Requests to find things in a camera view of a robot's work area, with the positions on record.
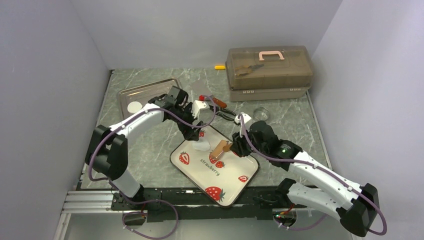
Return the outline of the wooden rolling pin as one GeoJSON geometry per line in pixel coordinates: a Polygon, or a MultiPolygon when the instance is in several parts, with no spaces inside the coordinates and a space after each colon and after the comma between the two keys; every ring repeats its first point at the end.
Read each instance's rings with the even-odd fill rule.
{"type": "Polygon", "coordinates": [[[209,154],[209,156],[212,159],[218,160],[224,153],[227,153],[231,150],[230,148],[232,145],[233,143],[228,140],[221,140],[214,148],[214,150],[209,154]]]}

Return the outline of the strawberry pattern white tray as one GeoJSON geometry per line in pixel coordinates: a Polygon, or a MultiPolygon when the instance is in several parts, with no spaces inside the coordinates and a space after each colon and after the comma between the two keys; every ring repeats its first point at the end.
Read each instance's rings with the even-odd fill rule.
{"type": "Polygon", "coordinates": [[[213,158],[210,154],[218,146],[232,141],[212,126],[200,130],[199,140],[208,142],[210,149],[195,149],[192,141],[184,140],[170,154],[170,162],[216,204],[229,208],[259,171],[259,162],[231,151],[213,158]]]}

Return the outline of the spatula with wooden handle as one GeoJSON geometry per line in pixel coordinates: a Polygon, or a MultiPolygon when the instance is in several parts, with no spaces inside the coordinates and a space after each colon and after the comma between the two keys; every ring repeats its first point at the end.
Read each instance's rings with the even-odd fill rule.
{"type": "Polygon", "coordinates": [[[227,108],[227,104],[225,102],[223,102],[222,100],[219,100],[216,97],[213,97],[212,101],[215,105],[217,105],[220,108],[223,108],[223,109],[227,108]]]}

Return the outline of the white dough ball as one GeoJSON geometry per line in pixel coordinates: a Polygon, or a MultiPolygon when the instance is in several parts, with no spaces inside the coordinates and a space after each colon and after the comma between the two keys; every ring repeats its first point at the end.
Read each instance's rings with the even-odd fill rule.
{"type": "Polygon", "coordinates": [[[197,151],[207,152],[211,149],[209,141],[203,138],[199,139],[198,141],[193,141],[191,145],[193,149],[197,151]]]}

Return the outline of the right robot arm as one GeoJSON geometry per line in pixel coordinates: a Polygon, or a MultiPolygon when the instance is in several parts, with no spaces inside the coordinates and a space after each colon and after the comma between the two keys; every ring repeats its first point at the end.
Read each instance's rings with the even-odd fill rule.
{"type": "Polygon", "coordinates": [[[279,139],[265,121],[249,127],[244,119],[236,120],[239,132],[232,135],[230,150],[239,157],[256,153],[273,166],[294,173],[315,187],[284,179],[275,189],[276,203],[287,208],[303,205],[338,220],[351,234],[385,235],[387,223],[380,209],[378,190],[370,183],[361,185],[340,176],[321,164],[295,143],[279,139]]]}

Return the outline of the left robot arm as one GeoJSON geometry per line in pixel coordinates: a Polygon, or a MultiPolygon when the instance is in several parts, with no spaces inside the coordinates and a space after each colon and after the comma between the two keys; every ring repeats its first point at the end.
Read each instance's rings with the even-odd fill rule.
{"type": "Polygon", "coordinates": [[[188,93],[173,86],[168,93],[155,96],[141,110],[109,127],[94,128],[85,156],[91,181],[92,171],[105,176],[122,194],[124,204],[131,210],[139,209],[145,200],[144,187],[128,170],[129,146],[146,131],[164,121],[176,122],[185,140],[198,141],[202,123],[194,124],[206,102],[188,102],[188,93]]]}

